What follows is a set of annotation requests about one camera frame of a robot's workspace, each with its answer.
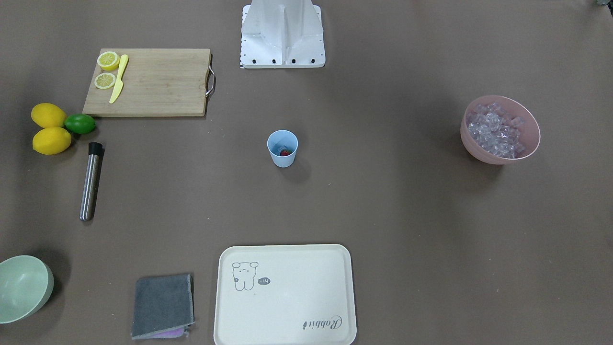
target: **wooden cutting board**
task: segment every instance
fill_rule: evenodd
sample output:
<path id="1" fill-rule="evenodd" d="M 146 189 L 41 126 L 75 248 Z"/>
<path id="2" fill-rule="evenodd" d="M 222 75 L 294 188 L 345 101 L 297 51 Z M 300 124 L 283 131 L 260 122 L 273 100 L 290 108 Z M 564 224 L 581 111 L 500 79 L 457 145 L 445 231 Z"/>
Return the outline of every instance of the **wooden cutting board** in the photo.
<path id="1" fill-rule="evenodd" d="M 103 48 L 100 53 L 128 54 L 123 90 L 109 103 L 113 88 L 100 90 L 94 68 L 83 113 L 100 117 L 204 116 L 210 49 Z M 117 70 L 110 71 L 117 75 Z"/>

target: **cartoon animal drawing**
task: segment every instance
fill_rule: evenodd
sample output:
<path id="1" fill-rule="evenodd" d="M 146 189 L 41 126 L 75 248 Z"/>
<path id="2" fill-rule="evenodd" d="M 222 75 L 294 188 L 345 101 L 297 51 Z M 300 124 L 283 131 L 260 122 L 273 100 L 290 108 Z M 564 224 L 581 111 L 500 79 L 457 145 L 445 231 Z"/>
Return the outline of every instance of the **cartoon animal drawing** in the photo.
<path id="1" fill-rule="evenodd" d="M 253 289 L 257 265 L 257 262 L 235 262 L 232 264 L 232 276 L 237 291 Z"/>

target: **towel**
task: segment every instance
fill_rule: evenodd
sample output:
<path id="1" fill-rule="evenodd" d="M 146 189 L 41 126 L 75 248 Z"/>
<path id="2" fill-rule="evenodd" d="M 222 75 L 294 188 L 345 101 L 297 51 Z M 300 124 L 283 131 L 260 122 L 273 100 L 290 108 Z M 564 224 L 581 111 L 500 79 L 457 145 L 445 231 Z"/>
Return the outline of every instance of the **towel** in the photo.
<path id="1" fill-rule="evenodd" d="M 136 282 L 132 339 L 178 338 L 194 323 L 191 274 Z"/>

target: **mint green bowl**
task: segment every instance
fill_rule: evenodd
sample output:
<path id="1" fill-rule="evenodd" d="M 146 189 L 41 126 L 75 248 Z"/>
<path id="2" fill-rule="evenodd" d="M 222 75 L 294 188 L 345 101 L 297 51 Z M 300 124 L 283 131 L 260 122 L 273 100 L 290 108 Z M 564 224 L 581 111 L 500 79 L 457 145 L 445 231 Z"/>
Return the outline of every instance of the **mint green bowl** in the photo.
<path id="1" fill-rule="evenodd" d="M 20 255 L 0 263 L 0 324 L 28 317 L 51 296 L 53 275 L 44 262 Z"/>

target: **citrus fruit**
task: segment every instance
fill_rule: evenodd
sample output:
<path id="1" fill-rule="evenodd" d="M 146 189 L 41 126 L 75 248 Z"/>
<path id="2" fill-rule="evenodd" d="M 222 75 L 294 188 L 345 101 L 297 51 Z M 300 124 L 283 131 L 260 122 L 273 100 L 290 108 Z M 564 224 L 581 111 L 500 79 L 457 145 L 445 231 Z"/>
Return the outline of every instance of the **citrus fruit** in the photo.
<path id="1" fill-rule="evenodd" d="M 32 148 L 44 155 L 54 155 L 70 146 L 70 133 L 61 127 L 41 129 L 32 139 Z"/>
<path id="2" fill-rule="evenodd" d="M 99 74 L 96 77 L 96 79 L 94 79 L 94 85 L 101 90 L 110 88 L 114 84 L 115 84 L 115 75 L 112 73 L 108 73 L 108 72 L 102 73 L 102 74 Z"/>
<path id="3" fill-rule="evenodd" d="M 64 126 L 67 130 L 77 133 L 77 134 L 85 134 L 94 130 L 96 127 L 96 122 L 94 118 L 86 114 L 74 114 L 68 116 L 66 121 L 64 121 Z"/>
<path id="4" fill-rule="evenodd" d="M 104 52 L 98 57 L 98 66 L 105 71 L 112 71 L 119 66 L 119 56 L 115 52 Z"/>
<path id="5" fill-rule="evenodd" d="M 42 128 L 62 127 L 66 119 L 66 113 L 58 106 L 51 103 L 36 104 L 30 113 L 32 120 Z"/>

